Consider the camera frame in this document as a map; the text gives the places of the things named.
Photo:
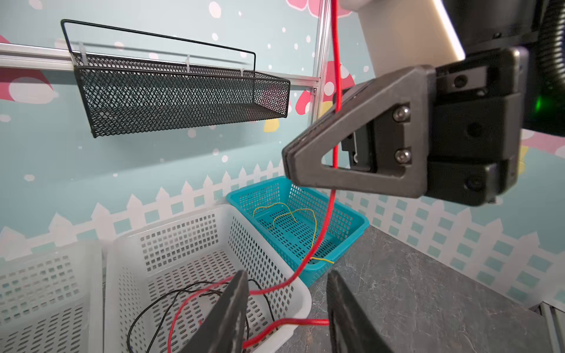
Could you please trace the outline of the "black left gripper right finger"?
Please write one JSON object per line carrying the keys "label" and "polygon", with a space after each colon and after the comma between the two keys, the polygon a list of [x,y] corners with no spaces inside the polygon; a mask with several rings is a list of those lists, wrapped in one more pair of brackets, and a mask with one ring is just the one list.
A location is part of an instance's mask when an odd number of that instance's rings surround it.
{"label": "black left gripper right finger", "polygon": [[332,352],[393,353],[336,270],[326,284]]}

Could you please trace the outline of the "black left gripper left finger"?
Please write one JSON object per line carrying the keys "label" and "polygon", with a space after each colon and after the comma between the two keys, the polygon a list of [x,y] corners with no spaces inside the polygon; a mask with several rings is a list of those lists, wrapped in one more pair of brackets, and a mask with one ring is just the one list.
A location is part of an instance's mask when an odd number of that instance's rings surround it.
{"label": "black left gripper left finger", "polygon": [[241,270],[180,352],[242,352],[248,294],[247,272]]}

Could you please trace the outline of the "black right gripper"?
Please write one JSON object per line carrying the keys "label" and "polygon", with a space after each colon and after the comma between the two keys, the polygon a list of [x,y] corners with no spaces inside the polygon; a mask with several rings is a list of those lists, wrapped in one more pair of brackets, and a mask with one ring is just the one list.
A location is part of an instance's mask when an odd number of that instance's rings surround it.
{"label": "black right gripper", "polygon": [[507,47],[356,85],[283,149],[285,174],[301,187],[491,202],[518,178],[528,62]]}

